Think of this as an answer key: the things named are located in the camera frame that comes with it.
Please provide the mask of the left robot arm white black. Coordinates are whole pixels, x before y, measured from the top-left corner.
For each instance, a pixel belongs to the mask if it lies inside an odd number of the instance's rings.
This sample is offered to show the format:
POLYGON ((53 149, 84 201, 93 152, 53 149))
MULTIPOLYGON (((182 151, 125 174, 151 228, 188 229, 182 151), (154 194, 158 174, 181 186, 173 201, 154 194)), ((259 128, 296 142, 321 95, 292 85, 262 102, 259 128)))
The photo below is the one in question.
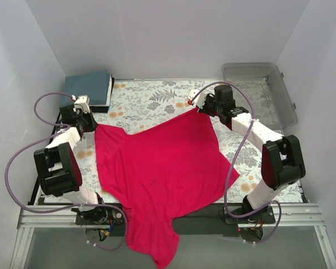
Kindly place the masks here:
POLYGON ((34 161, 41 190, 45 195, 61 197, 77 205, 72 211, 87 221, 102 224, 108 211, 103 199, 83 183, 73 149, 86 132, 93 132, 97 123, 87 104, 71 104, 59 108, 54 123, 55 137, 43 149, 34 152, 34 161))

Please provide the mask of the red t-shirt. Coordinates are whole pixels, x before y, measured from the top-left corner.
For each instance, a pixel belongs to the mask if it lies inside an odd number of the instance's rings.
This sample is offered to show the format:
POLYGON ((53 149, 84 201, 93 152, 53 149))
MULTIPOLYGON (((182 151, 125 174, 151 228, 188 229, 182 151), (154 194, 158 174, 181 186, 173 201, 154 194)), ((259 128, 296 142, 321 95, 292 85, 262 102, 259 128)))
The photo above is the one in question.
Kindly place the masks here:
POLYGON ((173 220, 217 201, 239 177, 220 152, 210 117, 196 109, 137 134, 101 124, 95 147, 101 187, 128 219, 128 247, 158 268, 178 249, 173 220))

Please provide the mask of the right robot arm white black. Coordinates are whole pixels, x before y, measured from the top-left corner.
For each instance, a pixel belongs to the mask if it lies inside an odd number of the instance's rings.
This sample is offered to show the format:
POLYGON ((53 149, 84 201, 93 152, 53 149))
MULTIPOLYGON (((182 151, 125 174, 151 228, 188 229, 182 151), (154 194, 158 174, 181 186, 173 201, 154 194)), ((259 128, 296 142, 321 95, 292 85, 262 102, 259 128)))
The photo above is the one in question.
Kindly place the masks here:
POLYGON ((299 139, 277 133, 255 117, 253 107, 237 106, 233 97, 236 86, 223 81, 213 82, 214 92, 204 90, 189 95, 189 104, 200 113, 218 117, 229 130, 243 136, 242 142, 249 141, 262 153, 262 179, 242 202, 240 215, 228 212, 234 219, 256 222, 263 210, 274 202, 274 198, 288 185, 296 183, 306 175, 304 158, 299 139))

